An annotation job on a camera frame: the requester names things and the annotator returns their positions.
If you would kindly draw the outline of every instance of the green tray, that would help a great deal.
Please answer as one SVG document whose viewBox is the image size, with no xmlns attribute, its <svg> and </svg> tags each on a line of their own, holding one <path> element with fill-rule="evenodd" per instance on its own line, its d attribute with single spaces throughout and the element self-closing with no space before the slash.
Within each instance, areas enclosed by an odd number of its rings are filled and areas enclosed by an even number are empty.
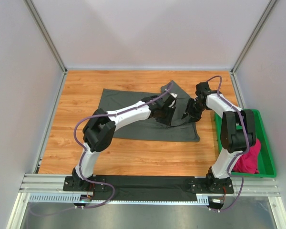
<svg viewBox="0 0 286 229">
<path fill-rule="evenodd" d="M 259 174 L 250 174 L 250 173 L 236 173 L 232 172 L 232 174 L 235 175 L 243 175 L 247 177 L 276 177 L 276 168 L 273 162 L 273 158 L 271 155 L 271 150 L 269 146 L 269 142 L 267 139 L 267 135 L 265 133 L 263 121 L 261 114 L 258 110 L 252 109 L 254 113 L 254 119 L 255 119 L 255 131 L 256 131 L 256 137 L 260 140 L 262 144 L 261 152 L 258 155 L 258 170 Z M 216 132 L 217 132 L 217 142 L 218 142 L 218 148 L 219 152 L 222 149 L 222 145 L 220 142 L 220 130 L 221 130 L 221 122 L 222 119 L 220 116 L 215 114 L 215 123 L 216 123 Z"/>
</svg>

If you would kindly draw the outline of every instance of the white wall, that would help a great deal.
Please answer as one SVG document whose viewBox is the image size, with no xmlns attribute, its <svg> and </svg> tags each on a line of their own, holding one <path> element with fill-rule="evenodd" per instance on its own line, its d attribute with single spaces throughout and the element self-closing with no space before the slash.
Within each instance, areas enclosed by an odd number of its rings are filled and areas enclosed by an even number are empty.
<svg viewBox="0 0 286 229">
<path fill-rule="evenodd" d="M 68 68 L 231 68 L 268 0 L 34 0 Z"/>
<path fill-rule="evenodd" d="M 237 72 L 245 104 L 261 111 L 286 208 L 286 0 L 280 0 Z"/>
<path fill-rule="evenodd" d="M 22 0 L 0 0 L 0 229 L 32 172 L 62 72 Z"/>
</svg>

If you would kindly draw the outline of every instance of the wood grain surface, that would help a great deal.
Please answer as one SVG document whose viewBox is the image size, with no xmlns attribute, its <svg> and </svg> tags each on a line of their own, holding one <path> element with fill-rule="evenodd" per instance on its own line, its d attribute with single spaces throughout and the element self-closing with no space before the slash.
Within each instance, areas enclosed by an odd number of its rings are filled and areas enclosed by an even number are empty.
<svg viewBox="0 0 286 229">
<path fill-rule="evenodd" d="M 82 148 L 73 139 L 79 120 L 98 108 L 103 88 L 159 93 L 174 80 L 191 97 L 195 86 L 214 75 L 223 77 L 221 92 L 237 104 L 228 71 L 69 71 L 39 173 L 70 174 Z M 217 89 L 219 79 L 210 82 Z M 103 175 L 204 176 L 218 157 L 214 111 L 196 123 L 200 142 L 157 142 L 114 138 L 94 169 Z M 77 136 L 82 139 L 82 124 Z"/>
</svg>

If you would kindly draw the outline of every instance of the black mounting plate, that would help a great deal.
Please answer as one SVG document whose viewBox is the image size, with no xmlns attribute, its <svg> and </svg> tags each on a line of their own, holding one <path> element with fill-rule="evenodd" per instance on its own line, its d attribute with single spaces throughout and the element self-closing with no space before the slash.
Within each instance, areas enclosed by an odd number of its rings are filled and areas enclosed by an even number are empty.
<svg viewBox="0 0 286 229">
<path fill-rule="evenodd" d="M 224 187 L 226 194 L 234 193 L 231 179 L 228 179 L 224 184 L 213 183 L 211 186 L 208 185 L 206 178 L 189 178 L 187 183 L 191 184 L 192 193 L 224 194 Z"/>
<path fill-rule="evenodd" d="M 88 179 L 92 180 L 92 181 L 106 182 L 105 176 L 91 176 Z M 79 189 L 78 186 L 73 185 L 73 177 L 72 176 L 67 176 L 65 178 L 62 189 L 63 189 L 63 191 L 69 191 L 69 192 L 83 191 L 83 190 Z M 97 185 L 97 184 L 95 185 L 95 191 L 96 192 L 103 192 L 104 190 L 105 190 L 104 185 Z"/>
</svg>

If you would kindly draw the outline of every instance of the dark gray towel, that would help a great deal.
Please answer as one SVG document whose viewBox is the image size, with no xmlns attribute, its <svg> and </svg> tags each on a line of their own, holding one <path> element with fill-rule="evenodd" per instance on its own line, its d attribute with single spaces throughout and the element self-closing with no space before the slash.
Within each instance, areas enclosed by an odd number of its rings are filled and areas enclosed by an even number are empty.
<svg viewBox="0 0 286 229">
<path fill-rule="evenodd" d="M 161 87 L 161 92 L 165 88 L 166 85 Z M 122 127 L 114 133 L 114 137 L 150 141 L 198 142 L 199 136 L 195 123 L 188 123 L 189 117 L 181 120 L 190 96 L 174 81 L 171 92 L 178 94 L 176 110 L 172 118 L 172 126 L 163 125 L 151 118 Z M 133 105 L 142 98 L 152 95 L 159 94 L 104 89 L 99 108 L 105 111 L 118 110 Z"/>
</svg>

